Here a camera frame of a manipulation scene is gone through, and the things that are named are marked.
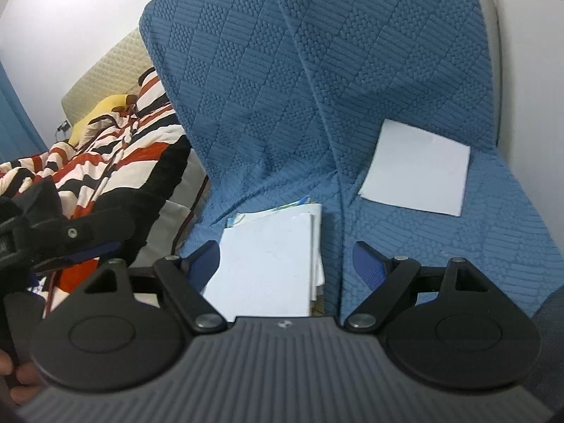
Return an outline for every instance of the finger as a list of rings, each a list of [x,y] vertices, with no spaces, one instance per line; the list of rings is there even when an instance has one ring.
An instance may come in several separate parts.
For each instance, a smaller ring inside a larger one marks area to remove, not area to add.
[[[41,385],[39,371],[31,361],[22,364],[16,369],[16,378],[22,385]]]
[[[40,386],[14,386],[10,397],[17,405],[23,405],[41,390]]]
[[[12,371],[13,364],[9,354],[0,350],[0,375],[10,375]]]

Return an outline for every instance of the red white black striped fabric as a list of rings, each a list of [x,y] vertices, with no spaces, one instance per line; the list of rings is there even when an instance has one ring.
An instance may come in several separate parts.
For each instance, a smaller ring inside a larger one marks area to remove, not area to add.
[[[118,256],[135,266],[176,251],[209,188],[154,69],[140,82],[135,112],[93,119],[77,148],[59,142],[47,153],[0,165],[0,195],[13,197],[52,176],[67,217],[128,209],[135,233]],[[57,286],[72,291],[97,265],[93,259],[65,269]]]

